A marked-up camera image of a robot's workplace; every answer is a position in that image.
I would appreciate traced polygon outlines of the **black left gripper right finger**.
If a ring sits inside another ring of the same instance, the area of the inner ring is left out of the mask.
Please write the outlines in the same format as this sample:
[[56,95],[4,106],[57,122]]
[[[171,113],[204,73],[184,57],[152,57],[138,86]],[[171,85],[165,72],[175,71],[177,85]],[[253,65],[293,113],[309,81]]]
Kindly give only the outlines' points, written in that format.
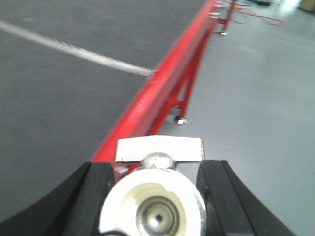
[[225,160],[200,163],[196,187],[205,205],[207,236],[292,236]]

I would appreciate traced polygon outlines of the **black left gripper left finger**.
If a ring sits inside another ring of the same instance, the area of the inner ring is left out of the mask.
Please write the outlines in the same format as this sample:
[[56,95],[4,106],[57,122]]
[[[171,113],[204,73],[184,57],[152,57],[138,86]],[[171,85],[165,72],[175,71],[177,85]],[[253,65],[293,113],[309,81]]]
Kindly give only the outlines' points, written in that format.
[[0,223],[2,236],[98,236],[102,204],[115,183],[109,162],[86,162],[49,194]]

